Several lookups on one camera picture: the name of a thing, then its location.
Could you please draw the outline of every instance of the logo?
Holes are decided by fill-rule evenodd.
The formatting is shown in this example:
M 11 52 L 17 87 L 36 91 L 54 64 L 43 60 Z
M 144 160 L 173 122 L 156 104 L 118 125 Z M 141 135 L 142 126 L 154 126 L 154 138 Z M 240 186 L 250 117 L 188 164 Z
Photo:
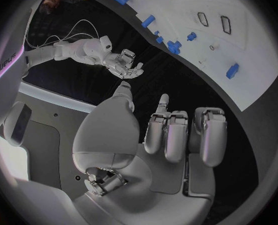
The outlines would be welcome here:
M 8 59 L 6 59 L 3 63 L 0 64 L 0 72 L 16 57 L 16 53 L 11 55 Z

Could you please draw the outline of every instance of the robotic hand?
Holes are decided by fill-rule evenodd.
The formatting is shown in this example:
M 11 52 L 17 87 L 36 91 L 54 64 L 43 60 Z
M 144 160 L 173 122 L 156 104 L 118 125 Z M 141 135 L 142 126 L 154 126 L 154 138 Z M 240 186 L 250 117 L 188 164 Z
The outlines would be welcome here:
M 25 68 L 24 77 L 28 70 L 38 64 L 49 60 L 73 60 L 89 65 L 103 65 L 113 75 L 121 79 L 133 79 L 140 76 L 144 71 L 141 69 L 143 63 L 138 63 L 131 68 L 135 58 L 132 51 L 124 49 L 121 54 L 111 53 L 112 43 L 107 36 L 100 39 L 80 39 L 76 42 L 59 41 L 51 46 L 40 47 L 26 52 L 28 60 Z

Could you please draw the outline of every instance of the black curtain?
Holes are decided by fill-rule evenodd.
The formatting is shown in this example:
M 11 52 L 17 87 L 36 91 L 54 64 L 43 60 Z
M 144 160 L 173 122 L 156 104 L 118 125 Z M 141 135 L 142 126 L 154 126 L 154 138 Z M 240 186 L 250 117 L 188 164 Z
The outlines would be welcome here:
M 134 115 L 140 124 L 140 142 L 147 124 L 163 93 L 170 97 L 169 111 L 184 110 L 189 119 L 197 107 L 219 107 L 228 121 L 227 148 L 223 162 L 214 169 L 216 197 L 204 222 L 216 224 L 233 212 L 256 188 L 257 168 L 248 138 L 235 115 L 218 94 L 199 76 L 169 54 L 151 46 L 134 28 L 107 7 L 94 0 L 76 4 L 62 2 L 55 13 L 36 12 L 29 29 L 29 42 L 39 46 L 51 35 L 64 38 L 75 23 L 87 19 L 99 36 L 107 35 L 114 53 L 129 49 L 136 54 L 135 63 L 144 63 L 143 75 L 127 79 L 132 87 Z M 80 22 L 70 35 L 87 33 L 96 38 L 93 27 Z M 78 35 L 69 42 L 88 38 Z M 36 86 L 98 105 L 112 96 L 121 83 L 101 65 L 85 65 L 72 59 L 49 61 L 30 69 L 24 81 Z

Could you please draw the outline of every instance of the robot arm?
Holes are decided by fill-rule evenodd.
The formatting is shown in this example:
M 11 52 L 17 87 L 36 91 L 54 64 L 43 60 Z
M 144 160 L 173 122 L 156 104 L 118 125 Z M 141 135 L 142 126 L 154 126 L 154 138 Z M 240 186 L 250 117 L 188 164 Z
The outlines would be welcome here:
M 52 59 L 60 61 L 67 58 L 88 65 L 103 65 L 121 79 L 132 79 L 144 72 L 141 69 L 143 66 L 141 62 L 131 68 L 135 58 L 133 52 L 124 49 L 121 54 L 117 54 L 111 53 L 111 50 L 112 43 L 107 36 L 100 39 L 80 39 L 73 43 L 60 41 L 51 46 L 39 47 L 26 52 L 28 64 L 24 77 L 28 74 L 28 70 L 35 65 Z

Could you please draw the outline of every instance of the white wire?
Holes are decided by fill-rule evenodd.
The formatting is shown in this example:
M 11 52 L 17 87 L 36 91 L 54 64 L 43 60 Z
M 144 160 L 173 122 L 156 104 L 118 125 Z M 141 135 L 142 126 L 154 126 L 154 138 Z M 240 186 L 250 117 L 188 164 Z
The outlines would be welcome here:
M 94 25 L 93 25 L 90 21 L 85 20 L 85 19 L 79 20 L 79 21 L 74 25 L 74 27 L 70 30 L 70 32 L 68 33 L 67 36 L 69 36 L 69 34 L 73 31 L 73 29 L 75 28 L 75 26 L 76 26 L 78 23 L 80 23 L 81 21 L 86 21 L 86 22 L 88 22 L 89 24 L 91 24 L 91 25 L 93 26 L 93 28 L 94 28 L 96 34 L 97 34 L 98 39 L 99 39 L 98 32 L 97 32 L 96 28 L 94 27 Z M 52 35 L 52 36 L 50 36 L 49 38 L 57 37 L 59 40 L 46 43 L 46 42 L 48 41 L 48 39 L 49 39 L 49 38 L 47 38 L 46 41 L 45 41 L 42 45 L 40 45 L 40 46 L 33 46 L 33 45 L 31 45 L 31 44 L 28 42 L 28 32 L 27 32 L 26 42 L 28 43 L 28 45 L 29 45 L 31 48 L 36 49 L 36 48 L 40 48 L 40 47 L 43 47 L 43 46 L 48 45 L 48 44 L 52 44 L 52 43 L 60 42 L 60 41 L 63 41 L 63 40 L 67 40 L 67 39 L 70 39 L 70 38 L 72 38 L 72 37 L 74 37 L 74 36 L 76 36 L 76 35 L 81 35 L 81 34 L 88 35 L 88 36 L 90 36 L 91 38 L 93 38 L 91 35 L 86 34 L 86 33 L 82 33 L 82 32 L 81 32 L 81 33 L 78 33 L 78 34 L 75 34 L 75 35 L 73 35 L 73 36 L 70 36 L 70 37 L 65 36 L 63 39 L 60 39 L 60 38 L 59 38 L 58 36 L 56 36 L 56 35 Z

